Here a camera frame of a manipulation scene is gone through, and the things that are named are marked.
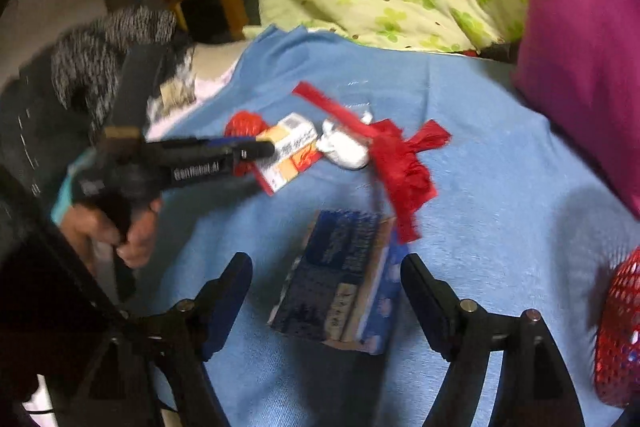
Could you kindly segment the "person's left hand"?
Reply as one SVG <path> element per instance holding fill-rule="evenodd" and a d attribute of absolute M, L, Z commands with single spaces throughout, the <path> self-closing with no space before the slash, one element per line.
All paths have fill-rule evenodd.
<path fill-rule="evenodd" d="M 101 210 L 83 205 L 73 205 L 67 209 L 60 231 L 92 275 L 96 274 L 94 242 L 114 247 L 125 265 L 139 269 L 150 261 L 153 254 L 158 215 L 162 207 L 163 199 L 154 199 L 148 208 L 132 219 L 126 239 L 122 239 L 115 225 Z"/>

